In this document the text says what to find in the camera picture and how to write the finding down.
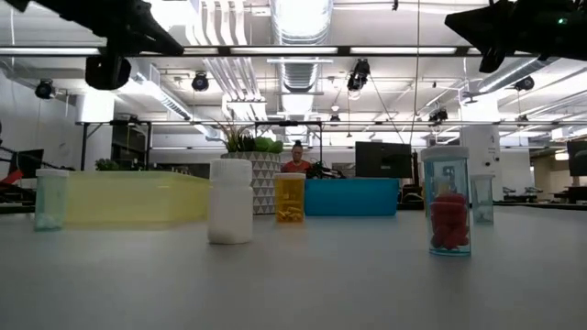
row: ceiling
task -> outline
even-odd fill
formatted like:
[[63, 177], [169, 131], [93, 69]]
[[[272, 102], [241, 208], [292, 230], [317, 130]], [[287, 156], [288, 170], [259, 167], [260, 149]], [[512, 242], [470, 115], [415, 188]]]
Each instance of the ceiling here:
[[[486, 0], [400, 0], [399, 10], [391, 10], [392, 1], [335, 0], [328, 44], [332, 45], [386, 45], [386, 46], [459, 46], [467, 42], [444, 26], [447, 13], [486, 6]], [[272, 44], [271, 18], [262, 13], [269, 6], [268, 0], [245, 2], [245, 30], [252, 45]], [[32, 6], [26, 13], [11, 11], [5, 3], [0, 4], [0, 44], [18, 46], [93, 46], [104, 45], [103, 39], [76, 24], [60, 19], [54, 13]], [[184, 36], [184, 27], [172, 27], [170, 33], [182, 44], [189, 45]], [[222, 91], [212, 79], [210, 88], [203, 93], [191, 87], [195, 72], [205, 71], [200, 58], [147, 58], [161, 71], [161, 84], [192, 111], [202, 116], [220, 118]], [[475, 81], [486, 77], [478, 71], [480, 58], [368, 58], [371, 77], [357, 101], [350, 101], [346, 91], [346, 79], [354, 66], [355, 58], [332, 58], [332, 63], [323, 64], [317, 90], [322, 95], [315, 97], [313, 111], [324, 120], [332, 113], [331, 106], [339, 106], [341, 119], [384, 120], [387, 109], [395, 120], [411, 120], [431, 100], [443, 93], [447, 87], [463, 80]], [[85, 62], [83, 58], [17, 58], [13, 66], [11, 59], [0, 58], [2, 66], [12, 77], [35, 83], [41, 74], [53, 78], [55, 85], [70, 94], [83, 94], [90, 88], [83, 80]], [[506, 59], [507, 63], [517, 59]], [[253, 68], [262, 95], [267, 100], [268, 115], [281, 112], [279, 76], [274, 65], [266, 58], [253, 58]], [[536, 87], [531, 92], [518, 93], [502, 90], [494, 96], [498, 99], [500, 117], [511, 118], [527, 109], [556, 103], [558, 100], [583, 90], [585, 74], [540, 89], [567, 75], [577, 72], [587, 64], [575, 60], [559, 60], [532, 75]], [[451, 118], [458, 118], [458, 103], [455, 92], [446, 104]], [[148, 95], [119, 93], [117, 110], [134, 112], [143, 118], [173, 118], [159, 102]], [[568, 113], [587, 111], [585, 103], [536, 117], [550, 120]]]

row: yellow plastic container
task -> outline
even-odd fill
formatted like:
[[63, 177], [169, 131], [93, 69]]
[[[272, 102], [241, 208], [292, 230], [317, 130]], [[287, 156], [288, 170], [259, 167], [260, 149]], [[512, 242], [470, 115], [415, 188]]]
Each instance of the yellow plastic container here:
[[71, 172], [65, 226], [157, 228], [204, 221], [208, 194], [208, 180], [173, 172]]
[[305, 174], [277, 173], [273, 179], [277, 222], [303, 223]]

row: white planter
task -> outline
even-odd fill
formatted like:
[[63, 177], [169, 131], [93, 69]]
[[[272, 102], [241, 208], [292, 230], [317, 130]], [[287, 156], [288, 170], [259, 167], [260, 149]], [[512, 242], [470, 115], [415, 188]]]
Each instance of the white planter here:
[[273, 174], [281, 171], [281, 157], [269, 152], [230, 152], [222, 159], [249, 160], [253, 166], [253, 213], [255, 215], [275, 214], [275, 188]]

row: blue bin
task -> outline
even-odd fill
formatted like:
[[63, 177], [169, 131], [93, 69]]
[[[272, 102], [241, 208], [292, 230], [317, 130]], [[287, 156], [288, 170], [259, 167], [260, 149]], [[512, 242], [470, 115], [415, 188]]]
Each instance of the blue bin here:
[[306, 180], [307, 216], [393, 216], [397, 179]]

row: white plastic bottle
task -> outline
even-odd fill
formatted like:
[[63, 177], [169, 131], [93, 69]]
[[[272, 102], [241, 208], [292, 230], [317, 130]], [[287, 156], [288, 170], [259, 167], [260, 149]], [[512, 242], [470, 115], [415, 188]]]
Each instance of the white plastic bottle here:
[[210, 162], [208, 240], [213, 244], [242, 244], [253, 237], [252, 164], [244, 159]]

